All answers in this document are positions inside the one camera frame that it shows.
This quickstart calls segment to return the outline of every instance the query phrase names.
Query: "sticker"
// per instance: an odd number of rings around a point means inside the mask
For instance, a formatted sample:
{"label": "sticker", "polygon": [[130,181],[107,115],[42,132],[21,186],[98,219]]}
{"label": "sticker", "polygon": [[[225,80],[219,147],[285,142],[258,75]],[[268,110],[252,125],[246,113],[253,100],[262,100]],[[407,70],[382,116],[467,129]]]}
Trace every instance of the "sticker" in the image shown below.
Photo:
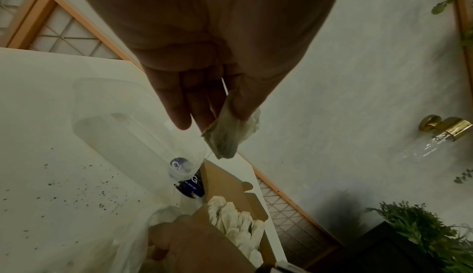
{"label": "sticker", "polygon": [[[176,168],[180,172],[186,172],[185,165],[189,162],[185,158],[175,158],[171,161],[171,166]],[[204,196],[205,191],[203,189],[201,170],[197,170],[196,174],[188,180],[183,180],[174,184],[182,194],[190,198],[200,198]]]}

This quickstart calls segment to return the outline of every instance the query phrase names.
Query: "hand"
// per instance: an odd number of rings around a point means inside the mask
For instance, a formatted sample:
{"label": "hand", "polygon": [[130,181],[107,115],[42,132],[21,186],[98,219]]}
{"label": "hand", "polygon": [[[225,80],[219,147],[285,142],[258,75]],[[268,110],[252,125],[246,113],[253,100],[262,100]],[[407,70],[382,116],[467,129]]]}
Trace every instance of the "hand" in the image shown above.
{"label": "hand", "polygon": [[221,231],[190,216],[151,227],[149,243],[156,246],[153,259],[162,260],[171,254],[175,271],[179,273],[254,273],[256,270]]}
{"label": "hand", "polygon": [[301,60],[335,0],[88,0],[137,56],[169,117],[208,127],[236,90],[247,120]]}

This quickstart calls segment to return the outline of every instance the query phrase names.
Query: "watch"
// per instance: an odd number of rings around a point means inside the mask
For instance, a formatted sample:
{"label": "watch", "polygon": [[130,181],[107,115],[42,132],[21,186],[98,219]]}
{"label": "watch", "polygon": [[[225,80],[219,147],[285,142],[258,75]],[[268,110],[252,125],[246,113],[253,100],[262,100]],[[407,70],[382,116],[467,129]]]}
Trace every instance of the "watch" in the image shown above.
{"label": "watch", "polygon": [[306,270],[301,269],[288,262],[277,262],[276,265],[263,264],[257,268],[255,273],[308,273]]}

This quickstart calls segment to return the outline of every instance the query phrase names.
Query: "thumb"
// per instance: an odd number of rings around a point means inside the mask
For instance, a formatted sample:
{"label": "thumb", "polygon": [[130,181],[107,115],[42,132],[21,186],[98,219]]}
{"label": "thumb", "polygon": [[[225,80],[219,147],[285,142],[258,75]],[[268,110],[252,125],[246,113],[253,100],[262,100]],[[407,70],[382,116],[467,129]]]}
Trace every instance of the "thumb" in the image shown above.
{"label": "thumb", "polygon": [[242,74],[231,102],[234,115],[239,120],[247,121],[285,76],[286,73],[272,78]]}

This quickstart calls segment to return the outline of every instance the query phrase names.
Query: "clear plastic container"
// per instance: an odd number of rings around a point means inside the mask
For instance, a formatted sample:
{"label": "clear plastic container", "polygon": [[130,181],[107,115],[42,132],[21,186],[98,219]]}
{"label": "clear plastic container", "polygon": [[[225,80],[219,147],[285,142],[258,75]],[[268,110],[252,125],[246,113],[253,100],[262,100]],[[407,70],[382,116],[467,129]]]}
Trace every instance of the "clear plastic container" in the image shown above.
{"label": "clear plastic container", "polygon": [[141,85],[85,78],[74,91],[74,133],[145,189],[157,192],[190,179],[201,166],[206,144],[199,129],[177,129]]}

